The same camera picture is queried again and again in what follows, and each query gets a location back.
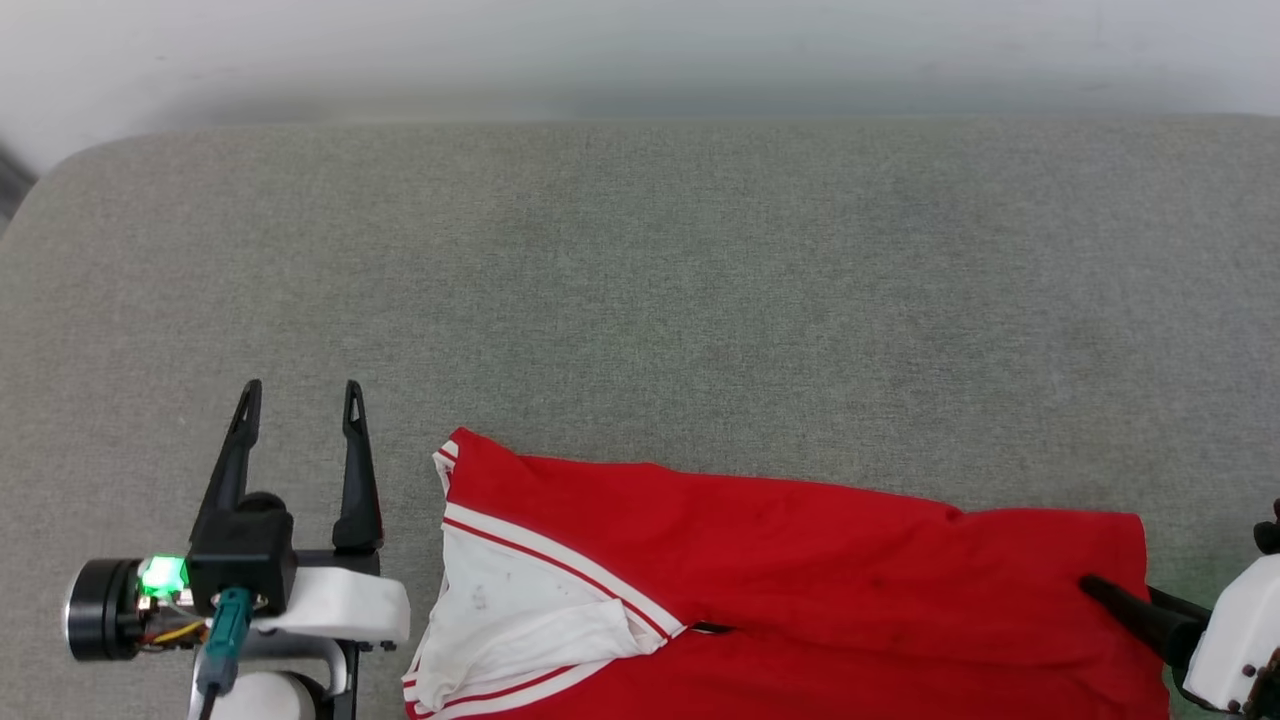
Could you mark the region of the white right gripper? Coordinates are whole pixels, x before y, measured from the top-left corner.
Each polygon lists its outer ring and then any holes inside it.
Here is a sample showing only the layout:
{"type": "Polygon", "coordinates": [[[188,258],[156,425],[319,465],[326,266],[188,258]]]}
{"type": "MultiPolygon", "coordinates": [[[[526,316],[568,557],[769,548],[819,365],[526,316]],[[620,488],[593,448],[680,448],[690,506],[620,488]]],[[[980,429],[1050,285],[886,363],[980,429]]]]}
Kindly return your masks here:
{"type": "Polygon", "coordinates": [[[1166,666],[1187,669],[1184,696],[1225,714],[1280,715],[1280,553],[1254,560],[1212,612],[1153,585],[1147,600],[1097,575],[1079,587],[1166,666]]]}

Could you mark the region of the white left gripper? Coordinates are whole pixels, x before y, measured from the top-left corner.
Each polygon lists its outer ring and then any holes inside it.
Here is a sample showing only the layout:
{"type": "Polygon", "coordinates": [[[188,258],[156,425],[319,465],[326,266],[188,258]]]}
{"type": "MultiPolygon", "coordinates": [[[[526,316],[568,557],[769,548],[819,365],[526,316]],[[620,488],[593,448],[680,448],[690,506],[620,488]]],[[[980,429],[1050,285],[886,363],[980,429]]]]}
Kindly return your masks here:
{"type": "MultiPolygon", "coordinates": [[[[215,518],[237,510],[243,498],[261,402],[262,382],[248,380],[200,503],[191,544],[215,518]]],[[[371,555],[383,547],[384,527],[369,416],[355,379],[346,383],[342,432],[346,465],[332,543],[340,553],[371,555]]],[[[374,556],[306,551],[285,611],[273,616],[265,600],[257,600],[250,626],[262,634],[333,638],[366,650],[402,644],[410,638],[410,600],[399,582],[375,575],[376,568],[374,556]]],[[[193,650],[211,629],[212,614],[196,609],[184,559],[172,553],[90,560],[72,583],[63,610],[68,650],[81,662],[193,650]]]]}

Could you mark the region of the red and white jersey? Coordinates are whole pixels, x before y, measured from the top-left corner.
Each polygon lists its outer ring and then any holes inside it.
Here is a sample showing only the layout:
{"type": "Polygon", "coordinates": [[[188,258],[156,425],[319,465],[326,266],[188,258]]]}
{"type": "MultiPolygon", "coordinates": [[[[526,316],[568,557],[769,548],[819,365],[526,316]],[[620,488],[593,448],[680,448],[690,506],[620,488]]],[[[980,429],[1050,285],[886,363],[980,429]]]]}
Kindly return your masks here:
{"type": "Polygon", "coordinates": [[[408,720],[1169,720],[1080,589],[1147,596],[1138,516],[653,464],[434,454],[444,577],[408,720]]]}

